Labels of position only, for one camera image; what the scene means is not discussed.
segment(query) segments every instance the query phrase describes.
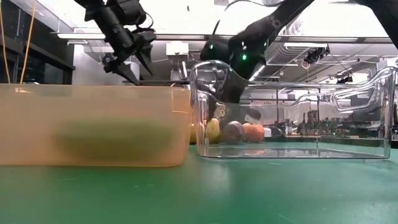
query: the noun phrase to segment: yellow apple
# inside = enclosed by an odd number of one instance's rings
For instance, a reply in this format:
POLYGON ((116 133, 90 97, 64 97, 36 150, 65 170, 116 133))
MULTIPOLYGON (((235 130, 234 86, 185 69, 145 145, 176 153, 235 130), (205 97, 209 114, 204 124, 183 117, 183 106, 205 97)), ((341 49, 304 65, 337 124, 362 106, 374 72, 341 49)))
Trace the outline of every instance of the yellow apple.
POLYGON ((210 143, 216 143, 220 138, 220 123, 216 118, 211 119, 206 125, 206 136, 210 143))

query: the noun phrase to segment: cable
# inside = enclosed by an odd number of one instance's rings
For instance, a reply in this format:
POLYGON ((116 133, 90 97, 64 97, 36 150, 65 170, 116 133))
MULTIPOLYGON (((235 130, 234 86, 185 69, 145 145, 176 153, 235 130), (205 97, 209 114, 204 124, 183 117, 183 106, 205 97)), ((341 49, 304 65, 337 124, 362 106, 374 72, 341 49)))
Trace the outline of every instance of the cable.
POLYGON ((307 67, 304 67, 304 60, 302 60, 301 61, 301 67, 303 67, 304 69, 309 69, 310 67, 311 67, 311 64, 309 64, 308 62, 307 62, 307 67))
POLYGON ((329 54, 345 69, 345 70, 348 70, 332 53, 331 53, 331 51, 329 52, 329 54))
POLYGON ((24 67, 22 68, 21 81, 20 81, 19 84, 22 84, 22 82, 24 81, 24 75, 25 75, 25 70, 26 70, 26 62, 27 62, 27 57, 28 57, 28 54, 29 54, 30 38, 32 37, 33 23, 35 21, 36 2, 37 2, 37 0, 33 0, 33 1, 34 2, 33 2, 32 20, 30 21, 29 35, 28 35, 27 43, 26 43, 26 53, 25 53, 24 67))
POLYGON ((2 2, 0 0, 0 24, 1 24, 1 39, 2 39, 2 53, 4 55, 4 63, 6 66, 6 73, 7 73, 7 79, 8 79, 8 84, 11 83, 11 79, 10 79, 10 71, 8 70, 8 62, 7 62, 7 54, 6 54, 6 40, 4 38, 4 24, 2 21, 2 2))
MULTIPOLYGON (((250 0, 236 0, 235 2, 229 3, 229 4, 225 7, 224 12, 225 12, 230 6, 232 6, 233 4, 235 4, 235 3, 237 3, 237 2, 250 2, 250 3, 256 4, 256 5, 258 5, 258 6, 265 6, 265 5, 263 5, 263 4, 260 4, 260 3, 254 2, 254 1, 250 1, 250 0)), ((219 20, 217 21, 217 23, 216 23, 216 25, 215 25, 215 27, 214 27, 213 34, 212 34, 212 35, 215 35, 215 34, 216 34, 216 31, 217 31, 217 28, 218 28, 218 25, 220 24, 220 22, 221 22, 221 19, 219 19, 219 20)))
POLYGON ((139 25, 137 25, 137 28, 140 28, 140 29, 150 29, 150 28, 152 28, 152 26, 154 25, 154 18, 152 18, 152 16, 150 16, 150 14, 148 13, 148 12, 145 12, 145 14, 147 14, 147 16, 149 16, 149 18, 151 19, 151 24, 149 25, 149 27, 146 27, 146 28, 142 28, 142 27, 139 27, 139 25))

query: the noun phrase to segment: ceiling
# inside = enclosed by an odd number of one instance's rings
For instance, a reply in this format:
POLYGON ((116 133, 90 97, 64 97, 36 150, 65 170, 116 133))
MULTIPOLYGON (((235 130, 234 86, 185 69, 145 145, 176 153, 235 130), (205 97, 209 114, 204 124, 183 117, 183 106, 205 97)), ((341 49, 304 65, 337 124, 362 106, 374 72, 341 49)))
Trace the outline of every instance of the ceiling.
MULTIPOLYGON (((33 0, 13 0, 25 5, 24 10, 31 12, 33 0)), ((49 20, 50 16, 58 17, 67 27, 79 31, 99 32, 93 21, 85 22, 85 10, 74 0, 38 0, 39 12, 36 16, 41 21, 49 20)), ((349 4, 330 4, 332 0, 317 0, 307 8, 284 32, 288 35, 303 35, 317 37, 387 37, 384 29, 366 7, 349 4)), ((274 8, 261 7, 248 2, 239 2, 223 13, 225 6, 215 4, 215 0, 140 0, 144 9, 154 18, 154 28, 158 34, 210 34, 218 19, 221 23, 217 34, 236 34, 243 30, 252 21, 270 14, 274 8)), ((89 41, 87 52, 96 59, 109 48, 102 41, 89 41)), ((166 61, 164 41, 154 42, 152 60, 154 63, 155 79, 168 78, 171 69, 166 61)), ((203 47, 204 42, 189 42, 190 51, 197 52, 203 47)), ((308 70, 301 66, 308 47, 286 47, 283 43, 274 43, 267 51, 268 63, 292 63, 296 67, 267 66, 259 74, 258 80, 266 80, 263 76, 280 76, 280 80, 288 82, 320 82, 336 75, 345 68, 355 68, 355 72, 367 71, 374 68, 374 63, 350 62, 344 67, 336 61, 360 60, 376 62, 382 56, 398 55, 398 50, 391 44, 330 44, 332 56, 325 57, 320 63, 333 65, 312 65, 308 70)))

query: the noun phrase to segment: green object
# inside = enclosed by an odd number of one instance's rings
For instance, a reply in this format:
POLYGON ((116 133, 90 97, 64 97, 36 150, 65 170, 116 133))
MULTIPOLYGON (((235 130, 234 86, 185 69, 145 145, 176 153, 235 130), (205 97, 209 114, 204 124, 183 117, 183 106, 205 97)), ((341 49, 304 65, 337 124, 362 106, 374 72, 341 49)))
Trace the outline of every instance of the green object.
POLYGON ((59 125, 55 134, 60 150, 76 157, 101 161, 148 159, 167 148, 173 127, 148 120, 83 120, 59 125))
POLYGON ((180 167, 0 167, 0 223, 398 223, 389 161, 213 161, 180 167))

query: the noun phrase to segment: ceiling light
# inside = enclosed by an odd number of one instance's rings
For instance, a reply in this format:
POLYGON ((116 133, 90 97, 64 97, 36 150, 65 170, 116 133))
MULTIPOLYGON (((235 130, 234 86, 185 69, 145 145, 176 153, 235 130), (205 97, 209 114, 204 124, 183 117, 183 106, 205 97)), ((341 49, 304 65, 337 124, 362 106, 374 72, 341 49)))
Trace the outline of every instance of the ceiling light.
POLYGON ((328 47, 328 44, 316 43, 285 43, 285 47, 328 47))
POLYGON ((105 39, 104 34, 88 34, 88 33, 57 33, 61 39, 68 40, 103 40, 105 39))

